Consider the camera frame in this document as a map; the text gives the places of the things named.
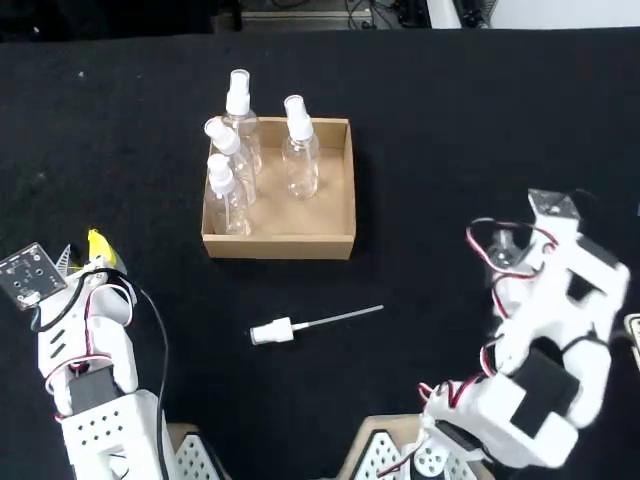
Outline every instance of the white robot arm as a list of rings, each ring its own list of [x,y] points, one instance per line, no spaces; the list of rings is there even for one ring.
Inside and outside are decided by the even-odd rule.
[[[54,266],[33,244],[0,261],[0,286],[19,308],[35,312],[31,329],[38,334],[38,367],[53,395],[75,478],[219,480],[219,467],[197,435],[188,436],[174,455],[162,411],[168,343],[149,296],[139,290],[165,340],[160,399],[138,390],[125,330],[137,299],[122,261],[95,230],[89,233],[89,262],[75,267],[69,256],[68,247]]]
[[[578,232],[569,196],[531,190],[529,199],[536,222],[529,226],[529,247],[519,255],[514,245],[486,253],[471,232],[483,222],[505,229],[524,224],[479,219],[467,232],[492,271],[501,325],[480,351],[482,373],[433,389],[421,384],[421,441],[409,452],[412,462],[402,466],[400,478],[413,478],[407,476],[411,469],[438,477],[449,455],[512,468],[558,468],[578,430],[600,411],[611,364],[608,341],[629,271]],[[387,478],[397,468],[379,476]]]

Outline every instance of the black table surface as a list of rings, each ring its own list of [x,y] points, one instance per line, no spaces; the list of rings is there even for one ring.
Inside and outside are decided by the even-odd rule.
[[[640,30],[185,36],[0,46],[0,250],[52,257],[98,226],[159,304],[171,422],[200,426],[236,480],[335,475],[369,415],[421,408],[416,383],[476,372],[491,328],[478,216],[532,220],[527,188],[585,188],[586,231],[640,266]],[[228,74],[282,115],[353,126],[358,233],[349,262],[212,261],[199,230],[205,120]],[[383,303],[383,313],[253,347],[248,330]],[[623,313],[640,308],[632,280]],[[162,344],[130,329],[142,387]],[[640,377],[625,345],[602,413],[566,466],[527,478],[620,478],[640,451]],[[0,471],[70,478],[28,320],[0,298]]]

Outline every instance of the open cardboard box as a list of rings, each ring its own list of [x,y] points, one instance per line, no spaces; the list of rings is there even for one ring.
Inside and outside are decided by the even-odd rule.
[[[288,135],[286,118],[262,117],[260,121],[263,167],[257,176],[258,199],[249,207],[251,235],[216,234],[205,204],[202,241],[209,256],[347,260],[356,236],[349,121],[313,119],[320,142],[320,177],[318,192],[307,200],[294,198],[286,187],[281,154]]]

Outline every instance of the perforated metal plate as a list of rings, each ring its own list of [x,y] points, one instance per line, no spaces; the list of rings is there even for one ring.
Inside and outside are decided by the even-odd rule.
[[[386,430],[375,430],[369,437],[351,480],[376,480],[378,472],[400,460],[400,451]],[[400,480],[398,472],[388,473],[383,480]]]
[[[178,476],[184,480],[221,480],[198,435],[187,435],[176,453]]]
[[[37,243],[0,261],[0,287],[20,310],[33,307],[66,286],[55,264]]]

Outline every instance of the cable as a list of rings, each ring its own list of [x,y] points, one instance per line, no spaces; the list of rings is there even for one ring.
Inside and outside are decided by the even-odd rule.
[[[118,272],[121,275],[123,275],[120,271],[118,271],[118,270],[116,270],[114,268],[96,268],[95,270],[90,270],[90,271],[85,272],[82,275],[80,275],[80,277],[78,277],[78,284],[76,285],[76,289],[73,291],[73,294],[71,295],[71,298],[69,299],[69,302],[67,302],[67,304],[60,311],[60,313],[58,315],[56,315],[56,317],[53,320],[51,320],[49,323],[47,323],[46,325],[40,325],[39,327],[35,327],[34,322],[32,321],[31,331],[33,333],[47,332],[47,331],[51,330],[53,327],[55,327],[58,323],[60,323],[62,321],[62,319],[67,315],[67,313],[69,313],[71,311],[73,306],[78,301],[78,298],[80,297],[80,293],[82,293],[82,287],[84,286],[84,281],[88,276],[97,275],[98,273],[113,273],[113,272]]]
[[[382,470],[380,472],[378,472],[378,474],[376,475],[378,478],[382,478],[385,475],[389,475],[391,472],[395,472],[396,470],[398,470],[402,465],[404,465],[405,463],[407,463],[409,461],[409,459],[418,451],[420,450],[420,447],[422,447],[422,444],[424,443],[424,441],[426,440],[425,437],[425,433],[424,433],[424,429],[421,428],[420,429],[420,433],[418,433],[418,438],[416,439],[416,443],[415,443],[415,447],[409,452],[407,453],[404,458],[396,463],[394,463],[393,465],[391,465],[390,467],[388,467],[385,470]]]
[[[158,311],[156,304],[153,303],[153,300],[149,296],[149,294],[144,291],[139,285],[137,286],[138,290],[142,294],[144,298],[146,298],[149,305],[153,309],[153,313],[156,316],[156,320],[158,322],[158,327],[160,327],[160,331],[162,332],[162,341],[164,342],[164,362],[162,364],[162,381],[160,383],[160,392],[158,394],[158,408],[156,410],[156,443],[158,447],[158,457],[160,458],[160,470],[162,471],[162,478],[164,480],[169,480],[169,472],[167,470],[167,463],[164,458],[164,445],[162,442],[162,403],[164,401],[164,391],[167,383],[167,372],[169,370],[169,337],[167,336],[167,330],[164,325],[164,321],[162,320],[162,315]]]
[[[420,398],[422,398],[422,401],[424,403],[427,403],[429,401],[429,397],[431,397],[432,393],[433,388],[431,388],[426,383],[420,382],[418,384],[418,395],[420,395]]]
[[[298,7],[301,7],[302,5],[306,5],[310,1],[311,0],[299,0],[298,2],[294,2],[294,3],[280,3],[279,0],[271,0],[271,3],[273,3],[280,10],[288,10],[290,8],[298,8]]]
[[[34,331],[34,333],[46,332],[47,330],[50,330],[55,325],[60,323],[60,321],[65,317],[65,315],[67,313],[69,313],[71,311],[71,309],[73,308],[75,303],[78,301],[78,298],[80,297],[80,293],[82,291],[82,287],[84,285],[85,279],[89,275],[96,275],[98,273],[108,273],[108,274],[116,275],[120,279],[128,282],[133,288],[137,289],[142,294],[142,296],[147,300],[149,305],[151,306],[151,309],[153,310],[153,313],[154,313],[154,315],[156,317],[156,321],[158,323],[158,327],[160,328],[160,332],[162,333],[162,341],[164,343],[164,360],[163,360],[163,364],[162,364],[162,379],[161,379],[161,383],[160,383],[160,391],[158,393],[158,405],[157,405],[157,408],[156,408],[156,446],[157,446],[157,449],[158,449],[158,457],[159,457],[159,462],[160,462],[160,470],[162,472],[162,478],[163,478],[163,480],[169,480],[169,471],[167,469],[167,464],[166,464],[166,461],[165,461],[165,458],[164,458],[164,445],[163,445],[163,442],[162,442],[162,404],[163,404],[163,401],[164,401],[165,386],[166,386],[166,383],[167,383],[167,372],[169,370],[169,338],[167,336],[167,330],[165,328],[165,324],[164,324],[164,321],[162,319],[162,315],[160,315],[160,311],[156,307],[156,304],[153,302],[153,300],[149,296],[149,294],[140,285],[137,285],[136,283],[131,281],[129,279],[129,277],[127,277],[127,275],[125,275],[121,271],[116,270],[115,268],[97,268],[95,270],[91,270],[91,271],[83,273],[78,278],[78,284],[76,286],[75,291],[73,292],[73,295],[71,295],[71,298],[69,299],[69,302],[64,306],[64,308],[60,311],[60,313],[50,323],[48,323],[48,324],[46,324],[44,326],[37,327],[36,329],[32,328],[32,331]],[[97,360],[97,359],[111,361],[111,357],[108,356],[108,355],[84,355],[82,357],[76,357],[76,358],[69,359],[66,362],[63,362],[58,367],[56,367],[47,376],[47,378],[45,380],[45,388],[47,389],[47,391],[49,391],[49,389],[50,389],[49,383],[50,383],[51,377],[52,377],[52,375],[54,373],[57,373],[60,370],[60,368],[66,367],[67,365],[70,365],[71,363],[79,363],[79,362],[86,361],[86,360]]]
[[[460,398],[462,398],[462,394],[465,392],[465,390],[469,388],[471,385],[473,385],[474,383],[476,383],[478,380],[482,379],[484,376],[485,375],[483,373],[478,373],[473,377],[469,378],[462,385],[460,385],[460,388],[458,388],[458,391],[453,396],[453,408],[456,408],[458,406],[458,403],[460,403]]]
[[[40,305],[36,305],[33,309],[33,315],[31,316],[31,331],[34,331],[37,328],[38,323],[40,322],[40,317],[42,316],[42,309]]]
[[[513,272],[509,269],[506,268],[501,268],[498,267],[497,265],[495,265],[491,259],[489,258],[489,255],[487,254],[487,252],[484,251],[484,249],[478,244],[478,242],[476,241],[476,239],[473,237],[473,233],[472,233],[472,229],[474,225],[477,225],[479,223],[492,223],[494,225],[497,225],[499,227],[504,227],[504,228],[528,228],[531,229],[532,231],[536,231],[539,233],[542,233],[544,236],[546,236],[550,242],[553,245],[557,245],[558,244],[558,240],[556,240],[556,238],[549,233],[548,231],[540,228],[540,227],[536,227],[535,225],[532,225],[530,223],[523,223],[523,222],[503,222],[503,221],[497,221],[494,220],[493,218],[489,218],[489,217],[483,217],[483,218],[477,218],[475,220],[473,220],[469,226],[467,227],[466,230],[466,238],[467,238],[467,243],[471,246],[471,248],[478,254],[478,256],[484,261],[484,263],[486,263],[489,268],[491,268],[491,270],[493,270],[496,273],[502,273],[502,274],[506,274],[509,275],[512,278],[519,278],[519,279],[531,279],[536,277],[539,273],[540,270],[534,270],[533,273],[516,273]]]
[[[44,379],[44,389],[47,391],[47,393],[49,393],[49,395],[53,395],[53,389],[51,388],[51,380],[57,373],[62,371],[63,368],[70,366],[72,363],[89,362],[91,360],[103,360],[113,364],[113,361],[111,360],[111,356],[102,354],[102,353],[95,354],[95,355],[81,355],[79,357],[69,358],[68,360],[65,360],[56,368],[51,370],[51,372],[49,372],[49,375],[47,375],[46,378]]]
[[[375,13],[378,14],[378,16],[382,19],[382,21],[384,23],[387,24],[387,26],[389,27],[389,30],[393,30],[394,26],[393,24],[389,21],[389,19],[387,17],[385,17],[382,12],[380,10],[378,10],[378,2],[376,2],[376,0],[369,0],[371,3],[371,22],[372,25],[375,26]]]
[[[96,292],[100,290],[104,290],[105,288],[110,288],[111,290],[117,290],[120,293],[122,293],[122,295],[124,295],[124,299],[127,301],[127,304],[129,305],[129,316],[127,317],[127,321],[124,323],[123,327],[128,327],[131,324],[131,321],[133,320],[133,299],[131,298],[131,294],[127,291],[126,288],[113,283],[105,283],[104,285],[100,285],[99,287],[96,287],[91,291],[91,293],[89,294],[89,298],[87,298],[87,306],[85,308],[85,319],[87,319],[90,316],[91,301],[93,299],[93,296],[96,294]]]
[[[350,0],[344,0],[344,8],[347,11],[347,25],[349,26],[349,30],[357,30],[358,25],[353,19],[353,14],[364,0],[358,0],[351,10],[349,10],[349,1]]]

